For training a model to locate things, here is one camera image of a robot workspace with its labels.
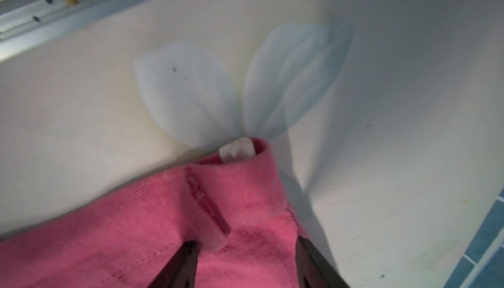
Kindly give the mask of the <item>pink long pants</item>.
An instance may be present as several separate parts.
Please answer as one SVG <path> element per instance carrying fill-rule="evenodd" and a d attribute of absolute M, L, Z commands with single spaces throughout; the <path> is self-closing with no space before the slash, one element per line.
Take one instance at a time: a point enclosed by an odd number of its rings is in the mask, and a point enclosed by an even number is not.
<path fill-rule="evenodd" d="M 2 287 L 147 287 L 185 242 L 196 287 L 297 287 L 302 233 L 270 145 L 174 167 L 1 243 Z"/>

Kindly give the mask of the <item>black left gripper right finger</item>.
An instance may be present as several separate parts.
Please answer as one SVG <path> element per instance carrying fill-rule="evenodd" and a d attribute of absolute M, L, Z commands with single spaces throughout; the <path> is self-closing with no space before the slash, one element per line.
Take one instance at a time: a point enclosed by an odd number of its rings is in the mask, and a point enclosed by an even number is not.
<path fill-rule="evenodd" d="M 297 238 L 295 262 L 300 288 L 350 287 L 310 239 L 302 236 Z"/>

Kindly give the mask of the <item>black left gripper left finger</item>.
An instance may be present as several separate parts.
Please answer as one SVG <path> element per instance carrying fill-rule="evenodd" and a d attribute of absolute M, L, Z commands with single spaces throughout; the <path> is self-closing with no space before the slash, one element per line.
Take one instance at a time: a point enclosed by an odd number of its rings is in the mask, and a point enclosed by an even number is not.
<path fill-rule="evenodd" d="M 193 288 L 196 281 L 198 255 L 198 243 L 185 242 L 148 288 Z"/>

